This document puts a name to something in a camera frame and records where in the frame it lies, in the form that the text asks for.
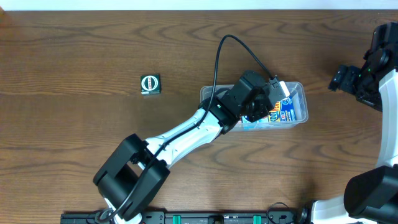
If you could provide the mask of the blue Kool Fever box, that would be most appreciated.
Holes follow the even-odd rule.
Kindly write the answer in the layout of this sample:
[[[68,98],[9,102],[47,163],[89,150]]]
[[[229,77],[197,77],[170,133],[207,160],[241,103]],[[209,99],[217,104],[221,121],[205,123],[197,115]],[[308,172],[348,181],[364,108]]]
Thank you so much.
[[[278,101],[274,109],[269,112],[269,115],[257,120],[257,123],[273,123],[273,122],[284,122],[284,121],[295,121],[295,109],[293,105],[292,97]]]

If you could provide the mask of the white Panadol box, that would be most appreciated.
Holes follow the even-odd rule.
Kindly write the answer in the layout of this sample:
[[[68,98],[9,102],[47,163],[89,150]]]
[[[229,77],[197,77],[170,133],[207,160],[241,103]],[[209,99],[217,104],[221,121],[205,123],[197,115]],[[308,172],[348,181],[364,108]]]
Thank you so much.
[[[284,95],[285,95],[284,98],[288,98],[290,96],[290,91],[287,88],[285,81],[280,81],[279,84],[280,84],[280,87],[282,88],[282,91],[284,92]]]

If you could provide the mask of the green square box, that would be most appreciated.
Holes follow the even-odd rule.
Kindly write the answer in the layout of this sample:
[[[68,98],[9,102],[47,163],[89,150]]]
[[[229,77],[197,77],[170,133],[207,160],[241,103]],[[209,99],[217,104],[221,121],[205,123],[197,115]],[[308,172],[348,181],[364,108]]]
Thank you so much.
[[[158,95],[161,93],[160,75],[141,75],[141,94]]]

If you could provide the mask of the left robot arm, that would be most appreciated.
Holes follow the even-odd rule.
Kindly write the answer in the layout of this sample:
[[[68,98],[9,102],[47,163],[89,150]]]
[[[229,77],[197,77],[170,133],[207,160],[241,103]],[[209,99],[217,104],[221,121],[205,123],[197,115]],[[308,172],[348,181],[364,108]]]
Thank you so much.
[[[128,136],[93,178],[109,206],[96,222],[132,220],[151,203],[177,161],[228,133],[243,116],[251,123],[266,117],[289,95],[285,82],[277,77],[265,80],[246,70],[232,88],[212,89],[195,114],[170,131],[145,140]]]

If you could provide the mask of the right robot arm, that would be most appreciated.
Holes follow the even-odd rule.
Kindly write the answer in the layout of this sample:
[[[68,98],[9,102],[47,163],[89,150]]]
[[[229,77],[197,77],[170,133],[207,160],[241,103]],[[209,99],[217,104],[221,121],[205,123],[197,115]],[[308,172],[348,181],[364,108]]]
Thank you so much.
[[[348,181],[342,195],[314,200],[297,223],[397,223],[397,23],[373,30],[360,67],[340,65],[328,86],[381,113],[377,159]]]

